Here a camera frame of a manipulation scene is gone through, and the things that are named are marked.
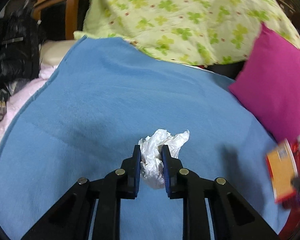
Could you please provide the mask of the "white tissue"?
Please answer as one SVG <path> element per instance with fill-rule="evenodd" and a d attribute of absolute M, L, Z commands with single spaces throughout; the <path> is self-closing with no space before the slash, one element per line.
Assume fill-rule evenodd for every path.
<path fill-rule="evenodd" d="M 165 187 L 164 164 L 161 149 L 167 145 L 173 158 L 179 156 L 181 147 L 189 140 L 190 132 L 171 135 L 166 129 L 158 129 L 153 135 L 141 138 L 138 142 L 141 151 L 141 177 L 151 188 L 158 190 Z"/>

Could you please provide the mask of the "red white small carton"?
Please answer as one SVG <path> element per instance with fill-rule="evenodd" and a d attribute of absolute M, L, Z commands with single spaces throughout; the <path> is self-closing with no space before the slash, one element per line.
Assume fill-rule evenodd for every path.
<path fill-rule="evenodd" d="M 281 203 L 296 195 L 292 179 L 298 171 L 292 149 L 287 139 L 266 155 L 275 203 Z"/>

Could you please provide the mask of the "blue fleece blanket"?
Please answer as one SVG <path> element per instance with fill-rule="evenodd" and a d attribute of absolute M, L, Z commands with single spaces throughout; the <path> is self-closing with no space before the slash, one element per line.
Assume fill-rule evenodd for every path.
<path fill-rule="evenodd" d="M 0 226 L 23 235 L 80 177 L 103 178 L 158 129 L 189 131 L 179 159 L 224 177 L 280 232 L 265 156 L 276 142 L 228 91 L 232 80 L 155 60 L 120 38 L 79 40 L 0 144 Z"/>

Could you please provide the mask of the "magenta square pillow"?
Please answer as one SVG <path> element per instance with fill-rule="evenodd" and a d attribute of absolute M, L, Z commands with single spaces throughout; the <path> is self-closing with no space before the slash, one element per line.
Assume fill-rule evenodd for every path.
<path fill-rule="evenodd" d="M 300 50 L 265 24 L 229 90 L 277 142 L 300 135 Z"/>

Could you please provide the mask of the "white pink bed sheet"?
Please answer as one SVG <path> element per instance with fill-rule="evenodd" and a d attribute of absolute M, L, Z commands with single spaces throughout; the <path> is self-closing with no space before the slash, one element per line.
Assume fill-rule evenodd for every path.
<path fill-rule="evenodd" d="M 9 98 L 7 102 L 7 112 L 0 122 L 0 143 L 16 114 L 21 110 L 27 100 L 34 96 L 35 92 L 46 83 L 46 81 L 58 68 L 58 65 L 49 66 L 42 64 L 41 66 L 42 70 L 39 72 L 39 77 L 27 83 L 24 88 Z"/>

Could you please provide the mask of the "cream bed pillow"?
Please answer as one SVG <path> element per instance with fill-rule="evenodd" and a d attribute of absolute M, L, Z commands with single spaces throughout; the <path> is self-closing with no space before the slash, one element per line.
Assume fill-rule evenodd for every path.
<path fill-rule="evenodd" d="M 46 41 L 40 49 L 40 61 L 48 66 L 57 66 L 76 40 Z"/>

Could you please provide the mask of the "green clover patterned quilt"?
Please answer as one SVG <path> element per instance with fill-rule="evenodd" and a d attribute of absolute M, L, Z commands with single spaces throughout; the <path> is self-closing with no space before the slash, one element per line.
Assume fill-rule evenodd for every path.
<path fill-rule="evenodd" d="M 275 0 L 90 0 L 74 38 L 121 37 L 159 60 L 210 66 L 245 60 L 261 23 L 300 49 Z"/>

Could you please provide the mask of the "wooden cabinet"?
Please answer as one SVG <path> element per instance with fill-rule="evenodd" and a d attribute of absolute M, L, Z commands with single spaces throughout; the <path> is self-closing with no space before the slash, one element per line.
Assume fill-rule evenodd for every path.
<path fill-rule="evenodd" d="M 89 0 L 37 0 L 33 16 L 48 40 L 72 40 L 74 32 L 82 30 L 88 8 Z"/>

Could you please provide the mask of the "black puffer jacket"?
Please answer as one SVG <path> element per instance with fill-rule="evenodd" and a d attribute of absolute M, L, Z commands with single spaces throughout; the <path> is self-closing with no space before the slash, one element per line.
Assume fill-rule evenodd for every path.
<path fill-rule="evenodd" d="M 36 79 L 45 34 L 32 8 L 24 5 L 0 18 L 0 89 L 16 79 Z"/>

